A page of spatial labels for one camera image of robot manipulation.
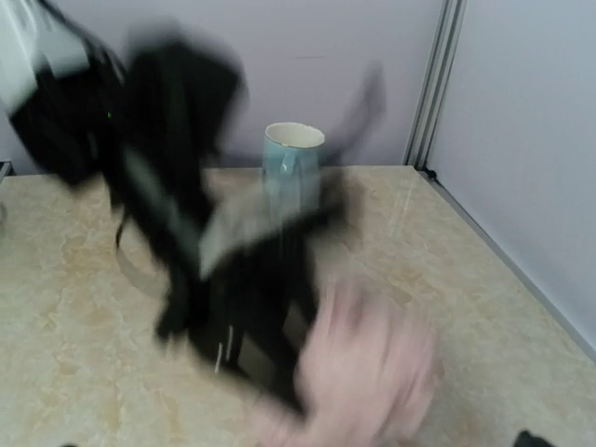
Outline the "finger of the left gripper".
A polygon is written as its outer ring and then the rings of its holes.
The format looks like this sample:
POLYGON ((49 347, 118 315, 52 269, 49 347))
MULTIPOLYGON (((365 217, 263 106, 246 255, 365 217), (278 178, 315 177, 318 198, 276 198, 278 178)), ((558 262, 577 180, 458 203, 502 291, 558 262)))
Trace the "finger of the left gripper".
POLYGON ((285 331, 290 311, 291 302, 281 297, 196 305, 187 318, 188 339, 214 373, 230 375, 303 414, 293 382, 298 349, 285 331))
POLYGON ((288 299, 310 326, 318 311, 316 261, 312 246, 357 231, 364 190, 344 169, 325 169, 304 205, 284 215, 280 230, 282 273, 288 299))

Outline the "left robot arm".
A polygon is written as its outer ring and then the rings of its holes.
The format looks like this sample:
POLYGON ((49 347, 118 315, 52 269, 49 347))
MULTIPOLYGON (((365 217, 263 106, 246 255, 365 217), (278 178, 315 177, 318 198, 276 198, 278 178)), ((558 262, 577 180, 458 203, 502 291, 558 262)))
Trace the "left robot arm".
POLYGON ((284 332, 292 306, 317 313, 314 243, 342 231, 357 201, 332 169, 384 108, 370 71, 333 141, 299 123, 265 135, 262 177, 216 197, 205 177, 244 91, 238 60, 181 34, 152 32, 122 62, 48 1, 13 1, 1 42, 1 102, 33 161, 72 190, 102 178, 111 206, 134 222, 169 272, 156 324, 167 343, 187 338, 216 372, 260 381, 240 367, 245 340, 276 369, 267 394, 301 411, 296 348, 284 332))

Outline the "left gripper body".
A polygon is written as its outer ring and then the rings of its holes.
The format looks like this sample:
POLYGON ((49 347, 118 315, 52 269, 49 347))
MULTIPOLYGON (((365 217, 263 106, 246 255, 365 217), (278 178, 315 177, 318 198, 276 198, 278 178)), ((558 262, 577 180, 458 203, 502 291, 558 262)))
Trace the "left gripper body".
POLYGON ((122 161, 127 214, 169 268, 170 292, 156 324, 166 343, 186 332, 196 350, 225 350, 247 335, 265 354, 291 354, 283 332, 290 302, 314 296, 306 242, 326 227, 326 208, 277 202, 263 183, 219 202, 197 220, 139 153, 122 161))

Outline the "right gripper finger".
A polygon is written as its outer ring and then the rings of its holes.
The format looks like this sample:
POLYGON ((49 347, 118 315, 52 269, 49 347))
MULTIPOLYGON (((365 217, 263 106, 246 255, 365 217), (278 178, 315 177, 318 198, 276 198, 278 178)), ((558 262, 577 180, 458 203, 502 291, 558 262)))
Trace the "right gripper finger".
POLYGON ((555 445, 529 430, 523 430, 514 440, 513 447, 555 447, 555 445))

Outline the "pink folding umbrella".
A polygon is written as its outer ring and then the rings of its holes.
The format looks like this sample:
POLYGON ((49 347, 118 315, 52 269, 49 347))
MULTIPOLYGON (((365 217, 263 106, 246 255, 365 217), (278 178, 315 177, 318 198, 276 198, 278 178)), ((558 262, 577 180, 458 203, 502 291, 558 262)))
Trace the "pink folding umbrella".
POLYGON ((356 281, 331 282, 294 375, 305 414, 261 396, 260 446, 397 446, 411 440, 440 379, 429 322, 356 281))

